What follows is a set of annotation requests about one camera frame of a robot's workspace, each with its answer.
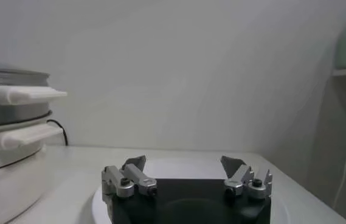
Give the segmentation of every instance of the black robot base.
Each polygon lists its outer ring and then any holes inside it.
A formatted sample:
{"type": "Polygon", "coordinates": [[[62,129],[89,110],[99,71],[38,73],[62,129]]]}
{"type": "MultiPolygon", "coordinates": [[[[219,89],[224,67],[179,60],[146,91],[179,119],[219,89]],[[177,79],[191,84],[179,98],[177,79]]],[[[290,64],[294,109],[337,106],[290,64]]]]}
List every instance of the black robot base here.
{"type": "Polygon", "coordinates": [[[103,200],[112,224],[270,224],[272,176],[222,157],[226,180],[153,179],[145,157],[105,167],[103,200]]]}

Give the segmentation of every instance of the stainless steel pot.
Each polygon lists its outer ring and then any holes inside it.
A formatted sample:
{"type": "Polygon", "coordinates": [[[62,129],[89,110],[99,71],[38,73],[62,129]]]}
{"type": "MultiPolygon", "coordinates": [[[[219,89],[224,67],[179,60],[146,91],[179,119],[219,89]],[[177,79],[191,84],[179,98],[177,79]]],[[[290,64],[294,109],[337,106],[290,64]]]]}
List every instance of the stainless steel pot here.
{"type": "Polygon", "coordinates": [[[62,132],[42,125],[49,102],[67,95],[48,87],[48,76],[0,64],[0,167],[36,153],[45,138],[62,132]]]}
{"type": "Polygon", "coordinates": [[[12,97],[11,93],[0,93],[0,125],[8,125],[18,122],[26,122],[34,119],[39,119],[50,115],[50,109],[48,101],[54,97],[49,97],[49,94],[60,96],[65,96],[63,92],[56,91],[51,88],[46,88],[44,92],[45,97],[41,97],[42,93],[36,91],[36,87],[48,86],[47,78],[49,74],[42,72],[33,72],[18,69],[13,66],[0,64],[0,86],[29,86],[30,88],[16,89],[13,90],[13,94],[19,91],[19,94],[25,94],[26,101],[22,103],[14,103],[12,101],[1,101],[7,97],[12,97]]]}

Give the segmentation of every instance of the screw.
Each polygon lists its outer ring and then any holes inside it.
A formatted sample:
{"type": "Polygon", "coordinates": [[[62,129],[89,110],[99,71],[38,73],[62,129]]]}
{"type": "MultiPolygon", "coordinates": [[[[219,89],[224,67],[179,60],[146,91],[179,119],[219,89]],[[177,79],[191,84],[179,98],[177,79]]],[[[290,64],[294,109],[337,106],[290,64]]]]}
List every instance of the screw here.
{"type": "Polygon", "coordinates": [[[128,179],[128,178],[122,178],[121,180],[120,180],[120,185],[121,186],[126,186],[126,185],[128,185],[130,183],[130,180],[128,179]]]}
{"type": "Polygon", "coordinates": [[[254,180],[252,181],[252,186],[253,186],[253,187],[262,187],[262,180],[254,179],[254,180]]]}

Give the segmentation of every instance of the white countertop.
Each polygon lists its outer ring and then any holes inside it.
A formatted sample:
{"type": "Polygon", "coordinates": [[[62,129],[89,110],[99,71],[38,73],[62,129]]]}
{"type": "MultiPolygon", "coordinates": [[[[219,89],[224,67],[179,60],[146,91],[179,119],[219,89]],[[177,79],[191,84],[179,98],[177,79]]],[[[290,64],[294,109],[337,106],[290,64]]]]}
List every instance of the white countertop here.
{"type": "Polygon", "coordinates": [[[290,223],[346,224],[346,220],[290,179],[278,168],[253,153],[199,150],[139,150],[94,147],[47,147],[51,174],[49,189],[31,208],[10,223],[88,224],[94,223],[92,196],[101,183],[101,170],[121,166],[127,158],[146,155],[147,159],[203,159],[219,161],[222,155],[239,158],[254,170],[268,167],[273,174],[273,198],[284,205],[290,223]]]}

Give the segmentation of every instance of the white plate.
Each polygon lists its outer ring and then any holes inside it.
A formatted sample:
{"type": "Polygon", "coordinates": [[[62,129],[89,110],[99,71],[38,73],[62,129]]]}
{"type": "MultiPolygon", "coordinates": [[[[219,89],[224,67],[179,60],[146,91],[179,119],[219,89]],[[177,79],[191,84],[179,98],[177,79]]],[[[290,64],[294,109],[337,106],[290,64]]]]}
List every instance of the white plate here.
{"type": "MultiPolygon", "coordinates": [[[[224,173],[221,163],[219,161],[209,159],[152,159],[146,162],[144,172],[149,177],[154,178],[226,178],[226,174],[224,173]]],[[[96,190],[93,196],[92,214],[95,224],[111,224],[105,202],[102,200],[101,186],[96,190]]],[[[279,197],[276,192],[273,192],[272,196],[271,223],[290,223],[286,206],[282,198],[279,197]]]]}

